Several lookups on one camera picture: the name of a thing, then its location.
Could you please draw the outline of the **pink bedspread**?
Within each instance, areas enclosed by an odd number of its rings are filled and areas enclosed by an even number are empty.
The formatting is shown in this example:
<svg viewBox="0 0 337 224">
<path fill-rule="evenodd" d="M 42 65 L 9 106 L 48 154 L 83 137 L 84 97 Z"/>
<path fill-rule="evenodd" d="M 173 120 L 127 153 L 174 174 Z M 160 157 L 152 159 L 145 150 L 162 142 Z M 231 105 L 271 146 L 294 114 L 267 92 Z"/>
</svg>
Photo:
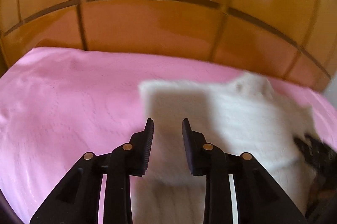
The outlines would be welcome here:
<svg viewBox="0 0 337 224">
<path fill-rule="evenodd" d="M 28 223 L 81 155 L 109 153 L 143 130 L 141 82 L 226 84 L 245 73 L 183 58 L 33 49 L 1 78 L 1 190 Z M 267 79 L 278 94 L 311 107 L 316 137 L 336 146 L 336 109 L 323 96 Z"/>
</svg>

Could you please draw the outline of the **white knitted sweater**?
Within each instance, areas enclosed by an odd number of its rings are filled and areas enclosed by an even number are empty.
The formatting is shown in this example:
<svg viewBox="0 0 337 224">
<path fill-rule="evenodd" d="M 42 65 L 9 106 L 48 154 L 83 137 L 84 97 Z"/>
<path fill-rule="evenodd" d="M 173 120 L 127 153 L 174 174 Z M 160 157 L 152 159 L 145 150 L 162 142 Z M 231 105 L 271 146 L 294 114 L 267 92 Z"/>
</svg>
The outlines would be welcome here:
<svg viewBox="0 0 337 224">
<path fill-rule="evenodd" d="M 154 121 L 148 170 L 131 197 L 135 223 L 202 223 L 205 178 L 188 168 L 182 122 L 224 152 L 250 152 L 301 212 L 315 177 L 294 137 L 316 136 L 312 108 L 278 94 L 263 76 L 245 73 L 226 84 L 150 80 L 139 84 Z"/>
</svg>

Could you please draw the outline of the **wooden panelled wardrobe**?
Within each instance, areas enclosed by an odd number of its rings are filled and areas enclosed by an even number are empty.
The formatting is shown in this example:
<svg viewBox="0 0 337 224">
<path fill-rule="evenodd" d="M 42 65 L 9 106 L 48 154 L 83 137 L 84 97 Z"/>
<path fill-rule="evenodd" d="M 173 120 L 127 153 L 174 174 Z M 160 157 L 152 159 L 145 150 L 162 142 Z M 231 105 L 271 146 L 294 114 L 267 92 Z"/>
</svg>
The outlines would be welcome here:
<svg viewBox="0 0 337 224">
<path fill-rule="evenodd" d="M 1 0 L 1 72 L 35 47 L 198 59 L 322 91 L 336 0 Z"/>
</svg>

